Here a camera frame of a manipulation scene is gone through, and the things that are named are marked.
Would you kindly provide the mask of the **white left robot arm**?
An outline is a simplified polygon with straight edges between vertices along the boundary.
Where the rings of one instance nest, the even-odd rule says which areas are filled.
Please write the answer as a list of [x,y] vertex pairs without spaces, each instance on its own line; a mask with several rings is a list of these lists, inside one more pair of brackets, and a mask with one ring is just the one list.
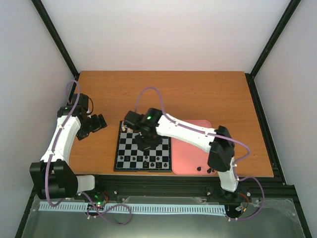
[[95,182],[93,175],[77,176],[69,166],[74,140],[83,140],[107,126],[103,115],[92,113],[89,108],[92,104],[89,96],[74,94],[71,104],[58,110],[48,149],[29,169],[40,199],[72,198],[83,191],[94,200],[102,196],[103,187]]

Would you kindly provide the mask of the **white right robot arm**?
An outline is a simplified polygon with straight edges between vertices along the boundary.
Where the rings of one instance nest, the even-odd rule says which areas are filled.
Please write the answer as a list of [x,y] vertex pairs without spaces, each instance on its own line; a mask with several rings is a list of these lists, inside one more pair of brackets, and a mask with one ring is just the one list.
[[233,166],[235,142],[225,127],[199,127],[155,108],[150,108],[146,114],[129,111],[123,126],[138,133],[136,143],[141,151],[155,149],[164,136],[200,148],[209,154],[208,166],[218,172],[221,188],[236,191],[238,178]]

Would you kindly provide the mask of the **black white chess board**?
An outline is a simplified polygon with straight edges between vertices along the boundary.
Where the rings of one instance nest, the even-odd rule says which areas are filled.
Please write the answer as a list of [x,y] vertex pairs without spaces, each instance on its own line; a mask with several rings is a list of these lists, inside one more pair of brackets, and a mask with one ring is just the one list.
[[[117,149],[116,156],[114,160],[115,172],[125,171],[125,172],[138,172],[138,171],[147,171],[147,172],[171,172],[171,139],[169,137],[162,138],[162,144],[160,144],[155,150],[140,151],[138,150],[135,136],[138,135],[134,131],[122,131],[123,121],[119,123],[119,133],[117,140]],[[120,160],[120,156],[129,156],[130,160]],[[143,160],[138,161],[137,157],[142,156]],[[150,161],[150,156],[155,156],[155,161]],[[143,168],[143,162],[149,162],[148,168]],[[161,162],[161,168],[156,167],[156,162]]]

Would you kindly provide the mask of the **black king piece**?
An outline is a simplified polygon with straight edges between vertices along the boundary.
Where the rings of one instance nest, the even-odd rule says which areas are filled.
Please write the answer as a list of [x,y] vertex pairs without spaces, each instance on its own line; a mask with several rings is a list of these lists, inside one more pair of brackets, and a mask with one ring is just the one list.
[[149,167],[149,162],[144,161],[144,162],[143,162],[143,168],[148,168],[148,167]]

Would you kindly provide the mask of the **pink tray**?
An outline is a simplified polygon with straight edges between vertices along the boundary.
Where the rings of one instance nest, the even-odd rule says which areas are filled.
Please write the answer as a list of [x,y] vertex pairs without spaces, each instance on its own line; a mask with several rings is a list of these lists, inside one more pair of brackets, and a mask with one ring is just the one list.
[[210,174],[207,170],[209,154],[202,149],[183,142],[181,140],[171,138],[171,167],[172,171],[179,176],[212,176],[217,173],[212,170]]

